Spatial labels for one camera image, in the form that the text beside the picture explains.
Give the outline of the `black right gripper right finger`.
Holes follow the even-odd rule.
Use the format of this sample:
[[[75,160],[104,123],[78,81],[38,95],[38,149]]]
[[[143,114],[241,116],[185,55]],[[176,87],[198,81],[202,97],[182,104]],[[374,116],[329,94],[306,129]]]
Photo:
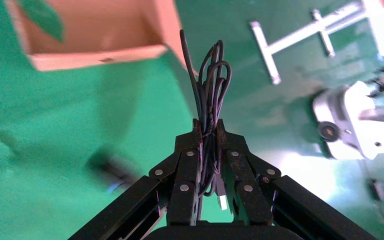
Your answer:
[[[251,153],[242,135],[216,127],[221,176],[238,240],[371,240],[373,236],[274,165]]]

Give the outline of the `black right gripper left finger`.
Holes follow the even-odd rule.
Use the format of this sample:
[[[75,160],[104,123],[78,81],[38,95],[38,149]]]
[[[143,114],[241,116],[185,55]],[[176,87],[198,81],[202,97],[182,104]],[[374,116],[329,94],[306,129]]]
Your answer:
[[[166,215],[167,225],[194,226],[199,201],[202,131],[175,138],[174,152],[70,236],[71,240],[156,240],[152,230]]]

